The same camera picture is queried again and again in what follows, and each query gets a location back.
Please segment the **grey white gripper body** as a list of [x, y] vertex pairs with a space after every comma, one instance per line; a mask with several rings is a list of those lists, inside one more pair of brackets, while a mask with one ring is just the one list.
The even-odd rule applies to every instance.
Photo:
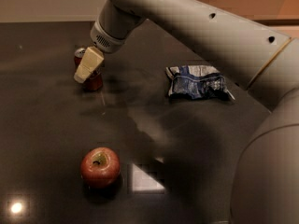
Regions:
[[114, 53], [144, 20], [145, 18], [123, 11], [114, 6], [110, 0], [106, 0], [91, 29], [91, 40], [102, 52]]

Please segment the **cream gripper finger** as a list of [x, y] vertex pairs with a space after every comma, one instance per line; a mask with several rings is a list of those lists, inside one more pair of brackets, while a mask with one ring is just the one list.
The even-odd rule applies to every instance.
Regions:
[[74, 80], [84, 83], [104, 61], [104, 54], [97, 47], [79, 48], [74, 53], [74, 60], [78, 66], [74, 74]]

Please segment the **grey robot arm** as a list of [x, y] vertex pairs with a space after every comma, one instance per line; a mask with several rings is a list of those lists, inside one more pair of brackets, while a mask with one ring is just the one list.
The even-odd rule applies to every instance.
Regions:
[[144, 20], [271, 112], [238, 161], [230, 224], [299, 224], [299, 39], [196, 0], [107, 0], [75, 80], [84, 82]]

